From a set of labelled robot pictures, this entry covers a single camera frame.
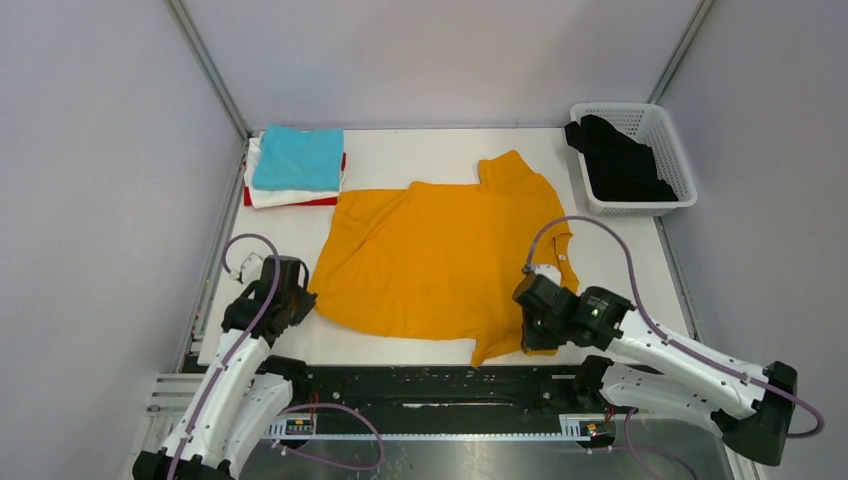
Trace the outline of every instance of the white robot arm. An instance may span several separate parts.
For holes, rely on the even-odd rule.
[[[277,282],[275,261],[279,262]],[[248,282],[242,295],[227,307],[215,359],[197,393],[161,450],[139,454],[134,478],[239,477],[262,433],[292,401],[293,383],[300,380],[294,372],[306,366],[271,356],[271,347],[283,330],[299,324],[315,303],[315,295],[306,290],[308,272],[300,285],[301,265],[292,257],[266,258],[259,278]],[[269,308],[254,322],[269,296]]]
[[[660,337],[625,298],[600,287],[589,287],[577,296],[561,288],[559,278],[552,266],[531,267],[513,294],[523,311],[525,351],[574,343],[656,369],[645,371],[590,356],[574,383],[583,401],[678,418],[721,437],[740,455],[766,465],[780,463],[794,403],[760,385],[794,395],[797,372],[792,367],[743,362],[676,333],[662,332]],[[704,359],[740,371],[748,381]]]

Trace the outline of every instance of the orange shirt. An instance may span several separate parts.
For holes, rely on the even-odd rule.
[[[373,335],[474,338],[471,360],[521,348],[521,307],[512,292],[533,237],[565,215],[556,192],[516,151],[478,165],[479,185],[413,182],[406,190],[339,196],[309,288],[328,319]],[[568,263],[571,231],[551,228],[534,263]]]

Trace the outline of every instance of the metal frame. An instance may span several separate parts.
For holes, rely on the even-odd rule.
[[[692,296],[689,293],[689,288],[683,276],[683,268],[680,262],[677,261],[677,251],[671,243],[668,231],[662,221],[662,217],[656,217],[654,224],[657,227],[657,233],[660,237],[660,244],[665,253],[665,259],[668,263],[669,272],[671,273],[671,282],[674,284],[674,292],[677,294],[677,301],[680,304],[680,309],[683,311],[683,321],[686,322],[686,329],[689,331],[689,336],[693,340],[704,342],[704,335],[701,330],[701,324],[698,322],[697,314],[695,313],[695,305],[692,303]]]
[[[185,37],[191,53],[194,55],[194,59],[197,60],[201,70],[203,70],[203,74],[209,80],[212,91],[215,92],[215,96],[218,97],[221,106],[224,107],[224,111],[227,113],[230,122],[232,122],[233,128],[236,129],[242,140],[247,140],[250,136],[250,128],[248,128],[247,123],[244,121],[244,117],[239,111],[235,100],[233,100],[230,91],[227,90],[227,85],[221,77],[221,72],[218,71],[218,67],[212,61],[212,56],[209,55],[209,50],[203,43],[203,39],[200,37],[197,27],[194,26],[194,22],[191,20],[191,16],[182,0],[164,0],[164,3],[168,7],[168,11],[171,12],[177,28],[180,29],[183,37]]]
[[[686,29],[683,30],[683,35],[680,36],[680,40],[677,42],[677,46],[674,48],[671,58],[668,59],[668,63],[663,69],[660,78],[657,80],[656,85],[654,85],[654,89],[648,96],[648,103],[657,103],[660,99],[662,99],[666,90],[668,90],[668,86],[671,85],[671,81],[677,74],[677,70],[686,58],[686,54],[689,53],[689,48],[692,47],[692,44],[695,42],[695,38],[701,31],[704,21],[707,19],[707,16],[709,16],[710,11],[712,11],[716,2],[717,0],[701,0],[698,7],[695,8],[695,13],[692,15],[692,18],[689,19],[689,24],[686,25]]]
[[[208,309],[212,305],[212,299],[215,293],[215,287],[218,284],[218,278],[221,275],[221,269],[218,268],[218,262],[221,254],[224,251],[224,245],[230,238],[235,224],[236,211],[238,211],[238,203],[243,188],[242,174],[244,167],[244,155],[247,151],[247,141],[244,142],[242,152],[238,157],[238,161],[233,164],[233,170],[230,174],[229,188],[226,191],[226,199],[221,207],[221,213],[218,215],[218,223],[215,227],[214,241],[211,249],[206,255],[203,277],[195,295],[194,303],[189,317],[186,331],[183,334],[183,341],[180,342],[180,351],[177,352],[175,359],[175,372],[180,372],[183,368],[186,353],[192,349],[192,345],[197,340],[203,338],[203,327],[208,314]]]
[[[727,462],[730,464],[733,478],[737,480],[766,480],[765,468],[762,465],[748,460],[727,447],[724,447],[724,451],[727,452]]]

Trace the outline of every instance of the blue towel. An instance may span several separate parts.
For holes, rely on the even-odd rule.
[[[268,125],[259,143],[253,186],[259,190],[339,190],[341,130],[301,132]]]

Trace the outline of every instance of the cable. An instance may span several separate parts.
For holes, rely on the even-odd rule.
[[[353,415],[354,417],[356,417],[357,420],[362,422],[366,427],[368,427],[368,430],[371,430],[371,433],[374,434],[374,438],[377,439],[377,446],[380,449],[380,457],[377,459],[377,461],[373,465],[367,465],[367,466],[363,467],[363,466],[360,466],[360,465],[349,465],[349,464],[346,464],[346,463],[336,462],[336,461],[330,460],[328,458],[319,457],[319,456],[316,456],[316,455],[311,455],[311,454],[306,453],[306,452],[301,452],[300,450],[293,450],[293,449],[290,449],[290,448],[286,448],[285,446],[283,446],[283,453],[291,452],[294,455],[297,455],[299,457],[303,457],[303,458],[306,458],[306,459],[309,459],[309,460],[314,460],[316,462],[323,463],[325,465],[332,465],[334,467],[344,468],[346,470],[353,470],[355,472],[366,472],[366,471],[369,471],[369,470],[374,470],[377,467],[379,467],[380,465],[382,465],[383,462],[386,461],[386,445],[383,442],[383,437],[380,435],[380,432],[377,431],[377,427],[375,427],[373,423],[368,421],[368,419],[365,418],[361,413],[359,413],[356,410],[348,407],[347,405],[341,405],[341,404],[337,404],[337,403],[306,403],[306,404],[303,404],[303,405],[297,405],[297,406],[294,406],[294,407],[284,408],[283,410],[280,411],[280,415],[283,415],[283,414],[286,414],[286,413],[291,413],[291,412],[299,412],[301,410],[310,410],[310,409],[313,409],[313,408],[332,408],[333,410],[341,410],[345,413],[349,413],[349,414]]]
[[[609,422],[612,420],[612,417],[615,416],[615,407],[612,405],[607,407],[607,411],[604,414],[604,423],[609,425]]]
[[[662,457],[665,457],[665,458],[667,458],[667,459],[669,459],[673,462],[678,463],[680,466],[685,468],[686,471],[688,471],[689,474],[692,475],[693,480],[701,480],[701,477],[698,476],[698,473],[695,471],[695,469],[692,467],[692,465],[690,465],[683,457],[681,457],[680,455],[677,455],[674,452],[670,452],[668,450],[663,450],[661,448],[637,447],[637,446],[634,446],[633,450],[643,452],[643,453],[653,453],[655,455],[660,455]],[[625,452],[625,451],[632,453],[632,450],[630,450],[628,447],[626,447],[624,445],[615,445],[615,446],[611,446],[611,447],[607,447],[607,448],[596,448],[594,450],[588,450],[588,452],[592,453],[592,454]]]
[[[653,478],[654,480],[663,480],[663,478],[659,476],[659,474],[648,468],[648,465],[645,463],[644,460],[642,460],[642,457],[640,457],[637,453],[637,450],[643,450],[645,447],[637,447],[633,445],[633,439],[630,438],[630,420],[633,418],[633,415],[638,411],[638,408],[631,408],[630,411],[627,412],[627,416],[624,417],[624,441],[626,446],[623,448],[630,450],[630,453],[633,455],[633,458],[636,460],[636,463],[638,463],[639,466],[642,467],[642,470],[644,470],[645,473],[647,473],[651,478]],[[674,455],[673,453],[666,450],[660,450],[657,453],[665,456]],[[681,465],[683,465],[686,470],[689,470],[689,473],[691,473],[693,477],[695,477],[696,479],[698,478],[698,475],[695,474],[695,470],[688,463],[683,461],[682,458],[678,458],[677,461]]]
[[[318,396],[318,392],[309,394],[309,403],[318,403],[321,401],[321,398]],[[313,407],[309,410],[309,423],[312,424],[312,432],[315,433],[315,408]]]
[[[734,378],[741,380],[743,383],[751,383],[751,384],[756,385],[758,387],[764,388],[765,390],[768,390],[769,392],[772,392],[776,395],[779,395],[780,397],[782,397],[786,400],[789,400],[790,402],[792,402],[792,403],[798,405],[799,407],[803,408],[804,410],[810,412],[810,414],[812,414],[813,417],[815,417],[815,419],[816,419],[816,426],[815,427],[811,428],[810,430],[803,431],[803,432],[789,433],[789,434],[786,435],[787,438],[809,438],[809,437],[813,437],[813,436],[818,435],[819,433],[822,432],[822,430],[824,430],[824,424],[825,424],[824,416],[822,416],[822,414],[815,407],[813,407],[812,405],[810,405],[809,403],[807,403],[803,399],[798,398],[798,396],[793,395],[789,392],[786,392],[786,391],[784,391],[784,390],[782,390],[778,387],[775,387],[774,385],[771,385],[768,382],[763,382],[762,380],[759,380],[757,378],[751,378],[743,372],[738,372],[738,371],[736,371],[736,370],[734,370],[730,367],[726,367],[726,366],[712,360],[711,358],[705,357],[704,355],[701,355],[700,353],[692,350],[691,348],[689,348],[686,345],[678,342],[677,340],[675,340],[673,338],[669,338],[667,333],[660,330],[660,328],[656,325],[656,322],[651,321],[651,317],[648,315],[648,310],[645,308],[645,304],[642,302],[642,296],[639,295],[639,288],[636,285],[636,272],[633,268],[633,256],[630,253],[630,249],[627,247],[627,244],[624,243],[624,239],[621,238],[621,236],[619,236],[617,233],[615,233],[615,231],[613,229],[606,226],[604,223],[599,222],[598,220],[595,220],[594,218],[591,218],[591,217],[585,217],[583,215],[566,215],[564,217],[560,217],[556,220],[551,221],[550,223],[548,223],[547,225],[542,227],[542,229],[539,231],[539,233],[536,234],[536,238],[533,239],[533,244],[530,246],[530,252],[527,254],[527,262],[526,262],[527,267],[530,267],[532,262],[533,262],[533,256],[536,254],[536,245],[539,243],[539,240],[541,240],[542,235],[544,235],[544,233],[547,232],[554,225],[557,225],[557,224],[562,223],[562,222],[568,222],[570,220],[579,220],[579,221],[582,221],[582,222],[588,222],[588,223],[591,223],[595,226],[598,226],[598,227],[602,228],[603,230],[605,230],[610,235],[612,235],[612,237],[618,242],[618,244],[621,246],[621,249],[624,250],[624,257],[627,260],[627,272],[630,276],[630,288],[633,290],[633,299],[636,302],[636,308],[639,310],[639,313],[642,314],[642,320],[644,320],[645,324],[648,325],[648,328],[650,328],[662,341],[664,341],[665,343],[677,348],[678,350],[685,353],[686,355],[689,355],[690,357],[692,357],[696,360],[699,360],[701,363],[703,363],[703,364],[705,364],[709,367],[712,367],[712,368],[714,368],[714,369],[716,369],[716,370],[718,370],[722,373],[725,373],[727,375],[730,375]]]
[[[197,406],[194,408],[194,411],[191,414],[191,417],[188,419],[188,423],[186,423],[186,435],[191,435],[191,432],[194,431],[195,424],[197,423],[197,418],[200,416],[200,412],[203,410],[203,406],[206,405],[206,401],[209,399],[209,394],[212,392],[212,388],[218,382],[218,378],[221,376],[221,372],[223,372],[227,366],[229,365],[230,359],[235,355],[236,351],[238,351],[241,344],[247,340],[247,337],[250,336],[250,333],[253,331],[253,328],[256,327],[256,324],[259,323],[259,319],[262,318],[262,315],[265,314],[265,311],[268,310],[268,307],[271,305],[271,301],[274,299],[273,292],[277,291],[277,286],[280,282],[280,257],[277,254],[277,249],[274,247],[274,244],[271,243],[270,240],[259,235],[257,233],[243,233],[241,235],[236,235],[224,246],[224,251],[221,252],[221,264],[224,267],[224,271],[229,274],[232,270],[230,266],[227,265],[227,252],[229,252],[230,247],[239,240],[245,238],[255,238],[260,240],[265,245],[271,249],[271,254],[274,256],[274,280],[271,282],[271,290],[272,292],[265,298],[265,301],[262,302],[262,306],[259,307],[259,311],[256,312],[256,316],[253,317],[253,320],[250,321],[247,328],[242,332],[236,342],[232,347],[227,351],[224,355],[224,358],[221,360],[221,364],[215,371],[212,373],[212,377],[209,379],[209,383],[206,384],[206,388],[203,389],[203,393],[201,393],[200,398],[197,400]],[[188,436],[185,436],[180,439],[180,443],[177,445],[176,450],[174,451],[174,456],[171,458],[171,464],[168,466],[168,475],[167,480],[174,480],[174,477],[177,473],[177,466],[180,463],[180,457],[183,454],[183,450],[185,450],[186,445],[188,444]]]
[[[309,267],[303,260],[300,261],[300,265],[303,267],[303,289],[306,290],[306,287],[309,286]]]

